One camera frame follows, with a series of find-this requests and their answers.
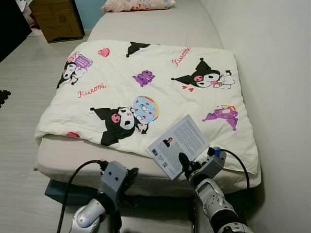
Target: gray laminate floor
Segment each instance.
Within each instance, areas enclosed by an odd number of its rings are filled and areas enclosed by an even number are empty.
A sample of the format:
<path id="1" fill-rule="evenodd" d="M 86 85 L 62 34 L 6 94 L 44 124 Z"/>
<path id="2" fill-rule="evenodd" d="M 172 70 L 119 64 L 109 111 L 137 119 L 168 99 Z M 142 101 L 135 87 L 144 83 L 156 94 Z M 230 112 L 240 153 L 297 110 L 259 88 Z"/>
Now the gray laminate floor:
<path id="1" fill-rule="evenodd" d="M 28 37 L 0 63 L 0 90 L 12 92 L 0 108 L 0 232 L 54 233 L 61 205 L 44 196 L 49 179 L 32 171 L 37 154 L 36 124 L 55 94 L 68 54 L 82 41 L 48 44 Z M 69 232 L 75 208 L 65 215 Z M 126 211 L 122 232 L 189 233 L 184 212 Z"/>

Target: blue wall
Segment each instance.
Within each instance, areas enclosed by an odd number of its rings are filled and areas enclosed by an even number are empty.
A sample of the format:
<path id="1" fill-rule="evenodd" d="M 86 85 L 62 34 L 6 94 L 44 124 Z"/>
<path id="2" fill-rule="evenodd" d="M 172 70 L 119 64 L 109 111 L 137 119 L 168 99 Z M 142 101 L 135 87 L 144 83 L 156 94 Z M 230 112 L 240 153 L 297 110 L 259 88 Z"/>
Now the blue wall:
<path id="1" fill-rule="evenodd" d="M 97 21 L 104 15 L 99 8 L 106 0 L 75 0 L 83 28 L 91 30 Z"/>

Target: mattress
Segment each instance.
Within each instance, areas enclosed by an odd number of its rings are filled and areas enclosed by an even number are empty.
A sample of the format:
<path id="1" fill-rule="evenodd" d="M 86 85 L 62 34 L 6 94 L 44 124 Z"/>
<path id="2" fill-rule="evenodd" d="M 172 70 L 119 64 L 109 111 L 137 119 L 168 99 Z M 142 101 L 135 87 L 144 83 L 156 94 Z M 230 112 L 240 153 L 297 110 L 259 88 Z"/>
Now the mattress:
<path id="1" fill-rule="evenodd" d="M 89 41 L 99 39 L 222 48 L 208 14 L 196 0 L 179 0 L 169 10 L 107 13 L 89 37 Z M 51 179 L 67 182 L 80 164 L 91 159 L 116 160 L 128 168 L 138 167 L 139 175 L 127 191 L 128 195 L 193 195 L 193 189 L 183 175 L 176 181 L 170 181 L 150 158 L 64 136 L 46 135 L 42 139 L 34 169 Z M 258 166 L 258 173 L 250 174 L 251 186 L 257 186 L 261 181 L 259 163 Z M 245 176 L 238 171 L 222 170 L 215 180 L 225 193 L 246 187 Z M 100 169 L 96 165 L 90 165 L 78 173 L 73 183 L 98 188 L 99 182 Z"/>

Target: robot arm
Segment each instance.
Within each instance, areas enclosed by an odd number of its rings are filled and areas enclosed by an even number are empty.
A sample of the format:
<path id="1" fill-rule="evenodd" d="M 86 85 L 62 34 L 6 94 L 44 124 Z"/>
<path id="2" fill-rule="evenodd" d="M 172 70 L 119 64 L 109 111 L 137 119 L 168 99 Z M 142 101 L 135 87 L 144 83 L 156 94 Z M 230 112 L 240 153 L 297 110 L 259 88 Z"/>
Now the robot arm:
<path id="1" fill-rule="evenodd" d="M 132 185 L 138 168 L 128 170 L 120 163 L 105 162 L 102 171 L 101 187 L 97 198 L 81 207 L 73 216 L 70 233 L 93 233 L 97 230 L 100 216 L 105 220 L 111 212 L 115 213 L 115 230 L 121 227 L 119 201 L 125 199 L 125 191 Z"/>
<path id="2" fill-rule="evenodd" d="M 241 221 L 232 205 L 212 178 L 224 167 L 226 153 L 214 148 L 207 153 L 207 162 L 201 166 L 191 162 L 183 153 L 179 161 L 186 178 L 195 187 L 195 193 L 203 204 L 204 214 L 208 217 L 215 233 L 253 233 Z"/>

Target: pink patterned pillow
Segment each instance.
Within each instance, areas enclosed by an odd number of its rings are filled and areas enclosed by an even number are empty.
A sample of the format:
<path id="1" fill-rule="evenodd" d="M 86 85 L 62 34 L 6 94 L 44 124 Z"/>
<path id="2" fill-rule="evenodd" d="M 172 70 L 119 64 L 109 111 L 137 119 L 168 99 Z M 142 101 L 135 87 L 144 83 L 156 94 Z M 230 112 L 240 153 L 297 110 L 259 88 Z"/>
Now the pink patterned pillow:
<path id="1" fill-rule="evenodd" d="M 168 9 L 175 4 L 174 0 L 107 0 L 102 12 L 148 11 Z"/>

